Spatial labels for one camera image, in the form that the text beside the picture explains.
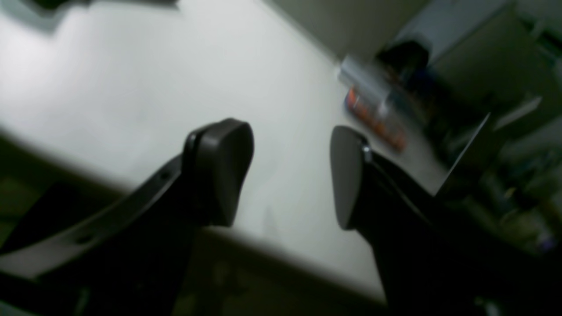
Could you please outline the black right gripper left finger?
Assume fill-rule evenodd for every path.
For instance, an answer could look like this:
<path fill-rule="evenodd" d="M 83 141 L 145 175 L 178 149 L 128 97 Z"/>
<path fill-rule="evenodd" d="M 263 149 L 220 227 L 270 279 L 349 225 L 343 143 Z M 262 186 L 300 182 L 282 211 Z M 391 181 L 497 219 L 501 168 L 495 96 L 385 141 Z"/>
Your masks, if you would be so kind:
<path fill-rule="evenodd" d="M 253 153 L 250 124 L 227 118 L 96 212 L 52 186 L 1 248 L 1 301 L 39 316 L 170 315 L 197 230 L 232 226 Z"/>

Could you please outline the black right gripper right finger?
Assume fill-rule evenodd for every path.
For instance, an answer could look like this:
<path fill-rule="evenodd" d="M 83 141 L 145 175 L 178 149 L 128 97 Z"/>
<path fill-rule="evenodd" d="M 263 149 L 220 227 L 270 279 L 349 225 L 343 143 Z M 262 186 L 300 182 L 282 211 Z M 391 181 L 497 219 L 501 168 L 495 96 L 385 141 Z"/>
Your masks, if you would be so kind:
<path fill-rule="evenodd" d="M 486 232 L 350 127 L 333 128 L 329 156 L 337 221 L 371 246 L 392 315 L 561 314 L 561 260 Z"/>

